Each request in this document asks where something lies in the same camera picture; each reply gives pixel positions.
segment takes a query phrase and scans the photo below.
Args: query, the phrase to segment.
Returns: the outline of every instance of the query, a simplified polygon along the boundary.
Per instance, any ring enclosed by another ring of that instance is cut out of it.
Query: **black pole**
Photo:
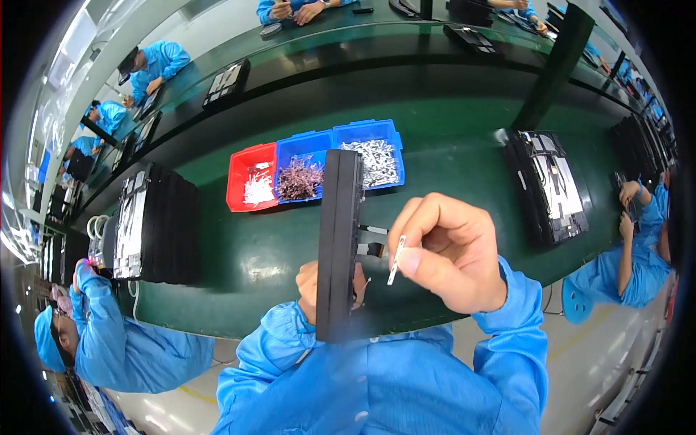
[[[85,124],[85,127],[95,132],[97,136],[104,139],[104,142],[114,147],[118,145],[118,141],[115,140],[112,135],[106,133],[100,126],[93,123],[90,118],[87,118],[85,115],[82,116],[82,123]]]
[[[563,31],[558,34],[546,64],[511,129],[537,128],[561,87],[568,83],[570,74],[578,66],[593,28],[594,20],[578,6],[570,3],[563,19]]]
[[[616,60],[616,63],[614,64],[614,68],[611,69],[611,74],[609,74],[609,80],[613,80],[614,77],[616,77],[616,74],[619,72],[619,68],[621,67],[621,64],[624,62],[625,58],[626,53],[622,51],[621,54],[619,54],[619,58]]]
[[[433,19],[433,0],[420,0],[420,18]]]
[[[651,104],[654,100],[655,100],[655,95],[653,95],[652,97],[650,97],[650,100],[648,100],[648,104],[646,104],[645,107],[643,107],[643,110],[640,112],[640,115],[641,115],[641,116],[643,116],[643,114],[645,113],[645,111],[648,109],[648,107],[650,107],[650,104]]]

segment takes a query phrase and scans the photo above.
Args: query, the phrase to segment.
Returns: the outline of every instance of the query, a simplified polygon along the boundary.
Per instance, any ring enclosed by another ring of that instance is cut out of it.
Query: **tablet stack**
[[[198,278],[198,190],[158,164],[123,182],[114,278],[191,284]]]

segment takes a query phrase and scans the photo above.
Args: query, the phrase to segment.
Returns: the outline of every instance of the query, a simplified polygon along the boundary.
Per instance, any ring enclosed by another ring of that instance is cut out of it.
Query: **green workbench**
[[[406,184],[369,196],[361,208],[361,223],[389,228],[409,198],[439,191],[489,211],[499,253],[513,269],[542,285],[566,276],[609,247],[617,236],[617,201],[610,174],[618,162],[606,138],[617,120],[559,105],[539,126],[556,131],[567,151],[590,225],[588,233],[539,252],[525,238],[514,181],[492,136],[494,129],[510,125],[522,103],[452,98],[367,106],[231,142],[179,167],[177,171],[200,189],[203,281],[198,287],[142,282],[137,318],[192,333],[240,338],[256,328],[270,307],[296,299],[294,278],[299,267],[317,259],[320,202],[231,213],[225,203],[229,156],[256,143],[369,118],[394,120],[404,144]],[[472,110],[462,115],[462,107]],[[372,277],[364,307],[371,319],[366,335],[411,331],[462,317],[401,276],[392,287],[386,286],[388,272],[383,260],[361,260],[366,276]],[[132,313],[132,302],[121,292],[126,315]]]

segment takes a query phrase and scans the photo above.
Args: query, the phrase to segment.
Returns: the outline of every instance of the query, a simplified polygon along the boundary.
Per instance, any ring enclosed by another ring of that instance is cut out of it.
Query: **small metal part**
[[[399,238],[399,246],[396,248],[396,254],[394,255],[394,263],[392,263],[391,272],[389,272],[389,279],[387,280],[387,285],[392,285],[394,283],[394,277],[396,276],[396,269],[398,268],[397,259],[401,255],[401,251],[404,249],[404,243],[406,243],[406,236],[402,235]]]
[[[342,143],[341,149],[357,151],[363,156],[363,187],[366,189],[399,181],[397,163],[394,159],[394,147],[387,141],[379,139]]]

